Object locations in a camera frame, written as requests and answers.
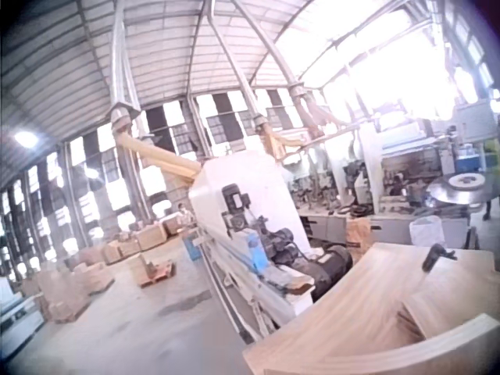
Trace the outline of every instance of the industrial machine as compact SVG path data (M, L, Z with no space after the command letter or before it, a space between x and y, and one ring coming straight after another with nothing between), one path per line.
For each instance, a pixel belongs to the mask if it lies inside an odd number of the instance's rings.
M36 332L44 318L34 296L24 298L20 293L14 294L5 277L0 277L0 292L2 360L6 360Z
M209 272L230 316L243 325L238 330L254 340L307 309L352 266L340 246L311 247L269 155L245 151L209 160L189 198Z

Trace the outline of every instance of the beige pipe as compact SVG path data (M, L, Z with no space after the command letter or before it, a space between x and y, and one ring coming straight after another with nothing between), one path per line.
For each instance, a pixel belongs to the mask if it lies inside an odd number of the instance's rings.
M173 152L163 150L160 147L147 145L138 139L132 138L128 134L119 134L115 139L117 144L122 145L124 148L129 148L132 151L138 152L142 157L150 159L151 162L157 160L161 163L173 166L182 166L186 170L192 171L193 174L202 170L202 164L200 162L185 159L182 156L177 156Z
M191 181L193 181L195 179L195 176L198 174L193 170L190 170L183 166L172 164L170 162L162 162L158 159L150 159L150 158L147 158L147 161L148 163L159 167L164 172L176 174L177 176L187 178Z

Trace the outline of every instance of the concrete floor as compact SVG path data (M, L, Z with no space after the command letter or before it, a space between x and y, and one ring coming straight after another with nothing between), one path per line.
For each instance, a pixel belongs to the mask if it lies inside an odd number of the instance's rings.
M127 261L110 266L116 282L75 323L46 323L14 357L9 373L51 375L250 374L234 331L202 264L178 239L144 253L173 259L177 274L140 289Z
M491 202L491 219L483 221L486 205L483 210L472 215L470 225L477 228L481 250L489 250L495 255L495 269L500 271L500 201Z

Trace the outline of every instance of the wooden board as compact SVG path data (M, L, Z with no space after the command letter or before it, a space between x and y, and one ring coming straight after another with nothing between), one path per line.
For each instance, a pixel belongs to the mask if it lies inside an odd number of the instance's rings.
M481 313L500 320L500 273L473 273L439 259L419 290L402 300L425 338L433 338Z
M401 300L426 278L428 248L376 243L328 293L276 333L244 351L255 374L278 366L321 363L325 358L366 355L416 342L397 317ZM457 250L468 270L489 272L489 252Z
M454 330L418 344L370 355L325 358L304 368L266 369L265 375L470 375L494 373L500 323L480 315Z

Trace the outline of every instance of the ceiling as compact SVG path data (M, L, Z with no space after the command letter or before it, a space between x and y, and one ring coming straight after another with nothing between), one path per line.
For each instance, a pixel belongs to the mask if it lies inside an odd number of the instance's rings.
M352 30L389 0L243 0L300 75L331 39ZM127 50L141 106L238 85L202 0L125 0ZM39 0L2 35L1 182L63 140L105 121L113 0ZM230 0L215 21L256 87L286 84L277 65ZM302 53L297 44L302 42ZM13 140L33 131L39 146Z

